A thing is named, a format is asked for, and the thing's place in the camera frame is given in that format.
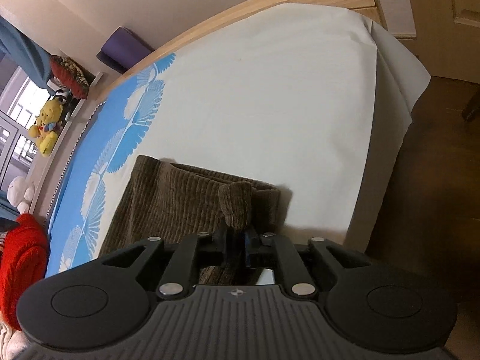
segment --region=red cloth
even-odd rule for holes
[[[6,323],[21,330],[17,302],[28,287],[45,276],[49,242],[31,214],[22,214],[16,221],[20,226],[7,234],[0,265],[0,310]]]

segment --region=logo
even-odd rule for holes
[[[239,288],[235,288],[234,290],[230,291],[230,293],[231,293],[234,297],[238,298],[239,296],[243,295],[243,294],[245,293],[245,291],[243,291],[243,290],[241,290],[241,289],[239,289]]]

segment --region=brown corduroy cloth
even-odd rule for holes
[[[100,256],[150,236],[165,243],[201,231],[213,233],[222,218],[236,231],[250,223],[274,231],[280,191],[262,181],[152,157],[137,157]],[[234,266],[203,270],[200,282],[229,284]]]

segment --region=white stuffed toy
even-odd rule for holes
[[[30,203],[35,195],[35,186],[25,177],[16,176],[8,186],[7,199],[11,205],[17,207],[20,214],[30,210]]]

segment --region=wooden door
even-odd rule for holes
[[[410,0],[420,61],[433,76],[480,83],[480,0]]]

